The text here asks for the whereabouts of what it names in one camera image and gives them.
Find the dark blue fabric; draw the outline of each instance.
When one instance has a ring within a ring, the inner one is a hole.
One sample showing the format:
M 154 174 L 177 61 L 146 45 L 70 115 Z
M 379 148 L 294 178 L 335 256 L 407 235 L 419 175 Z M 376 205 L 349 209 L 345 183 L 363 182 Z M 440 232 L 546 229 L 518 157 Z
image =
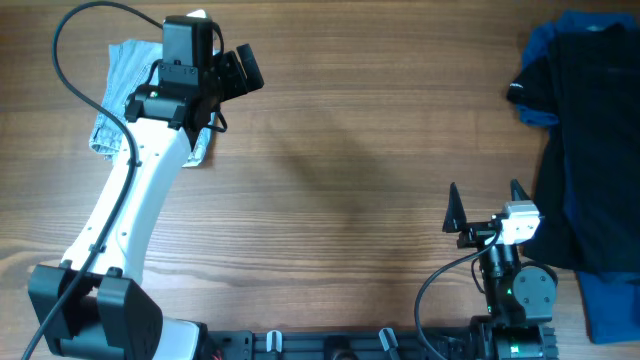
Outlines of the dark blue fabric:
M 578 273 L 591 341 L 609 344 L 640 340 L 640 286 L 606 284 Z
M 635 29 L 633 16 L 628 14 L 589 14 L 567 11 L 556 23 L 546 23 L 536 28 L 522 54 L 522 67 L 548 55 L 548 45 L 559 33 L 601 31 L 611 25 L 621 24 Z M 551 127 L 558 124 L 556 114 L 517 105 L 520 120 L 530 126 Z M 568 166 L 565 178 L 570 179 Z M 579 236 L 580 224 L 575 223 L 575 194 L 566 181 L 564 191 L 564 213 Z M 635 273 L 603 273 L 593 275 L 578 272 L 591 340 L 596 344 L 640 340 L 640 286 L 626 284 L 637 280 Z
M 557 22 L 548 22 L 531 33 L 529 43 L 522 53 L 522 69 L 537 59 L 547 56 L 549 43 L 559 34 L 566 32 L 600 31 L 613 24 L 621 24 L 627 29 L 635 29 L 636 22 L 629 14 L 594 14 L 566 11 Z M 544 111 L 516 105 L 520 121 L 529 126 L 549 127 L 558 124 L 558 116 Z

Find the blue cloth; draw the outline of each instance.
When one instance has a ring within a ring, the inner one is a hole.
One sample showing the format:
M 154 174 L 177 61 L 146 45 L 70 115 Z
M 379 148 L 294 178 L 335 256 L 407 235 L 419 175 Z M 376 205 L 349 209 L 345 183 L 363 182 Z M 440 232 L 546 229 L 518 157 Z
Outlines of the blue cloth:
M 162 58 L 162 44 L 139 40 L 127 40 L 122 44 L 109 45 L 109 72 L 107 74 L 107 90 L 104 93 L 102 107 L 113 113 L 118 120 L 124 120 L 125 101 L 138 85 L 149 76 L 151 63 Z M 157 72 L 151 84 L 158 84 Z M 211 114 L 213 125 L 214 114 Z M 211 141 L 211 129 L 200 131 L 196 145 L 189 155 L 185 167 L 196 166 L 204 159 L 207 146 Z M 89 147 L 108 160 L 115 160 L 122 143 L 122 132 L 103 114 L 98 114 L 91 136 Z
M 555 23 L 549 22 L 536 28 L 522 53 L 522 68 L 548 55 L 548 45 L 559 33 L 601 31 L 621 24 L 626 29 L 637 27 L 629 14 L 590 14 L 567 11 Z M 517 105 L 520 120 L 530 126 L 551 127 L 559 123 L 555 114 Z M 571 174 L 566 172 L 566 183 Z M 569 186 L 565 189 L 564 212 L 579 236 L 580 224 L 572 221 L 575 199 Z M 578 272 L 582 296 L 589 323 L 591 341 L 607 344 L 640 340 L 640 285 L 626 282 L 640 279 L 635 273 L 603 273 L 598 275 Z
M 640 286 L 606 284 L 578 273 L 591 340 L 609 344 L 640 339 Z
M 548 22 L 537 27 L 529 37 L 529 43 L 522 52 L 522 68 L 549 54 L 548 45 L 559 33 L 601 31 L 613 24 L 622 24 L 627 29 L 635 29 L 636 22 L 629 14 L 594 14 L 566 11 L 555 23 Z M 529 126 L 549 127 L 558 124 L 556 114 L 516 105 L 520 121 Z

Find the wooden table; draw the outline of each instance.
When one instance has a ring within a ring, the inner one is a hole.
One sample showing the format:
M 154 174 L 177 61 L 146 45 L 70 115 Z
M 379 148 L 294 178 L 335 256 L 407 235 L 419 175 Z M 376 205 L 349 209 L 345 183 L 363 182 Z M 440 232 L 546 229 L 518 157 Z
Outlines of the wooden table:
M 251 43 L 266 86 L 224 104 L 229 132 L 178 175 L 143 288 L 168 316 L 253 331 L 411 328 L 420 284 L 468 253 L 440 231 L 449 183 L 473 220 L 500 209 L 510 179 L 533 187 L 545 132 L 505 100 L 530 31 L 570 6 L 640 11 L 604 0 L 166 2 L 136 7 L 157 20 L 206 9 L 229 48 Z M 0 359 L 16 359 L 38 325 L 29 274 L 75 240 L 111 164 L 87 148 L 96 112 L 51 66 L 53 30 L 80 1 L 3 3 Z M 63 32 L 62 67 L 100 100 L 107 45 L 128 38 L 161 34 L 115 9 L 85 11 Z M 589 343 L 575 276 L 559 274 L 561 358 L 640 357 L 639 344 Z M 484 313 L 468 265 L 422 307 L 434 326 Z M 50 356 L 41 343 L 34 358 Z

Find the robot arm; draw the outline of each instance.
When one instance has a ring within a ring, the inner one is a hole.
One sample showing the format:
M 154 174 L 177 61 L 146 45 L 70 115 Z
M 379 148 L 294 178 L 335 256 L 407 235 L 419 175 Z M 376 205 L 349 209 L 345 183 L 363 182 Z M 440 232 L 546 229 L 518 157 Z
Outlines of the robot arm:
M 122 210 L 89 272 L 105 275 L 110 268 L 119 268 L 122 277 L 141 284 L 151 232 L 191 146 L 184 129 L 171 129 L 164 121 L 143 118 L 127 127 L 138 147 L 138 166 Z M 128 151 L 125 142 L 93 213 L 62 258 L 62 263 L 70 262 L 72 270 L 84 264 L 114 206 L 127 174 Z
M 240 61 L 233 51 L 224 53 L 220 28 L 199 15 L 165 20 L 159 84 L 140 85 L 127 100 L 125 119 L 139 154 L 134 177 L 98 256 L 45 329 L 53 354 L 122 360 L 211 358 L 206 325 L 163 317 L 140 288 L 162 203 L 200 131 L 210 127 L 211 113 L 219 115 L 223 101 L 264 84 L 249 45 L 237 48 Z M 215 35 L 221 51 L 213 55 Z M 87 260 L 123 186 L 132 150 L 126 143 L 121 146 L 89 221 L 60 266 L 34 269 L 29 297 L 40 323 Z

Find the wire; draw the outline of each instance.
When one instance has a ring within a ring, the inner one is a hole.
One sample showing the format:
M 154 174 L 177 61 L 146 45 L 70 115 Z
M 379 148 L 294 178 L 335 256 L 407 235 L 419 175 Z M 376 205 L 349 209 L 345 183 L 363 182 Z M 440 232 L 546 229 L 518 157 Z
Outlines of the wire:
M 147 15 L 139 12 L 138 10 L 130 8 L 126 5 L 122 5 L 122 4 L 118 4 L 110 1 L 95 1 L 95 2 L 90 2 L 90 3 L 80 5 L 74 8 L 73 10 L 69 11 L 69 13 L 67 13 L 64 16 L 64 18 L 62 18 L 62 20 L 60 21 L 60 24 L 58 24 L 58 27 L 56 28 L 56 31 L 53 35 L 53 41 L 51 43 L 51 58 L 53 61 L 53 68 L 55 69 L 56 74 L 58 74 L 60 81 L 62 81 L 62 83 L 67 87 L 67 89 L 69 89 L 69 91 L 71 91 L 74 95 L 79 97 L 82 101 L 87 103 L 92 108 L 104 114 L 107 118 L 113 121 L 113 123 L 122 131 L 122 133 L 124 134 L 124 137 L 127 140 L 127 145 L 129 146 L 129 149 L 130 149 L 129 169 L 127 171 L 127 176 L 125 178 L 124 184 L 122 185 L 122 190 L 120 190 L 120 194 L 118 195 L 118 198 L 113 206 L 113 209 L 111 210 L 111 213 L 109 214 L 109 217 L 107 218 L 107 221 L 105 222 L 105 225 L 102 228 L 102 231 L 100 231 L 100 234 L 98 235 L 98 239 L 96 240 L 95 245 L 89 252 L 89 256 L 87 257 L 87 260 L 84 262 L 84 264 L 82 264 L 82 267 L 80 268 L 80 270 L 78 270 L 78 272 L 76 273 L 71 283 L 69 283 L 69 285 L 66 287 L 66 289 L 62 293 L 62 296 L 60 296 L 58 301 L 51 308 L 51 311 L 49 311 L 49 314 L 45 317 L 44 321 L 42 321 L 42 323 L 40 324 L 40 327 L 33 335 L 33 338 L 29 342 L 29 345 L 27 345 L 27 348 L 25 349 L 24 354 L 22 355 L 23 360 L 27 360 L 31 358 L 31 355 L 35 350 L 36 345 L 38 345 L 38 342 L 44 335 L 44 332 L 51 325 L 53 319 L 60 312 L 62 307 L 65 306 L 66 302 L 69 300 L 69 297 L 71 297 L 75 288 L 80 283 L 80 280 L 84 277 L 84 274 L 86 274 L 87 270 L 95 260 L 96 256 L 98 256 L 100 248 L 102 247 L 102 244 L 104 243 L 107 235 L 109 234 L 109 231 L 111 230 L 111 226 L 113 225 L 113 222 L 118 216 L 118 213 L 122 207 L 122 204 L 124 203 L 124 200 L 127 196 L 129 188 L 131 187 L 131 181 L 133 179 L 133 175 L 136 169 L 138 154 L 135 146 L 135 141 L 133 139 L 133 136 L 129 132 L 129 129 L 127 129 L 127 127 L 124 124 L 122 124 L 115 115 L 110 113 L 108 110 L 106 110 L 102 106 L 98 105 L 93 100 L 89 99 L 86 95 L 84 95 L 78 89 L 76 89 L 73 85 L 71 85 L 69 80 L 67 80 L 67 78 L 62 73 L 62 70 L 60 69 L 60 64 L 58 62 L 58 38 L 60 37 L 60 32 L 62 31 L 62 28 L 64 27 L 64 25 L 67 23 L 67 21 L 69 21 L 69 19 L 71 19 L 71 17 L 73 17 L 75 14 L 79 13 L 80 11 L 91 8 L 91 7 L 96 7 L 96 6 L 111 6 L 111 7 L 128 11 L 134 15 L 141 17 L 142 19 L 155 25 L 156 27 L 162 29 L 162 25 L 160 23 L 151 19 Z
M 147 77 L 147 80 L 145 80 L 144 84 L 145 85 L 149 85 L 151 83 L 151 79 L 153 79 L 153 73 L 156 71 L 156 68 L 158 67 L 158 64 L 160 64 L 162 62 L 162 59 L 156 59 L 154 62 L 151 63 L 151 69 L 149 70 L 149 76 Z
M 429 285 L 431 285 L 431 283 L 438 277 L 440 276 L 442 273 L 444 273 L 445 271 L 456 267 L 460 264 L 462 264 L 465 261 L 469 261 L 469 260 L 473 260 L 473 259 L 477 259 L 480 256 L 482 256 L 482 254 L 486 253 L 487 251 L 489 251 L 497 242 L 498 239 L 500 238 L 500 234 L 502 233 L 502 226 L 498 225 L 498 229 L 496 231 L 496 235 L 493 238 L 493 240 L 491 240 L 491 242 L 487 245 L 487 247 L 485 247 L 484 249 L 475 252 L 473 254 L 467 255 L 465 257 L 462 257 L 458 260 L 455 260 L 443 267 L 441 267 L 440 269 L 438 269 L 436 272 L 434 272 L 433 274 L 431 274 L 431 276 L 429 276 L 429 278 L 427 279 L 427 281 L 424 282 L 424 284 L 422 284 L 422 287 L 420 288 L 420 291 L 418 291 L 418 296 L 416 296 L 416 303 L 413 307 L 413 317 L 414 320 L 416 322 L 416 332 L 418 334 L 418 341 L 420 343 L 422 343 L 422 345 L 424 345 L 427 349 L 429 349 L 429 351 L 431 351 L 433 354 L 436 355 L 436 357 L 440 360 L 447 360 L 444 356 L 440 355 L 440 353 L 433 347 L 433 345 L 431 345 L 431 343 L 429 342 L 429 340 L 427 340 L 427 337 L 424 333 L 424 330 L 422 329 L 422 325 L 421 325 L 421 321 L 420 321 L 420 302 L 422 301 L 422 296 L 424 295 L 425 291 L 427 291 L 427 288 L 429 287 Z
M 205 125 L 204 127 L 219 133 L 227 132 L 227 120 L 225 120 L 224 115 L 222 115 L 222 113 L 218 111 L 216 112 L 216 116 L 220 120 L 220 124 L 222 125 L 222 127 L 209 124 Z
M 478 288 L 478 291 L 480 291 L 480 294 L 484 294 L 484 289 L 480 286 L 478 278 L 476 278 L 476 261 L 478 261 L 478 259 L 479 258 L 475 258 L 471 262 L 471 277 L 473 278 L 473 282 L 476 283 L 476 287 Z

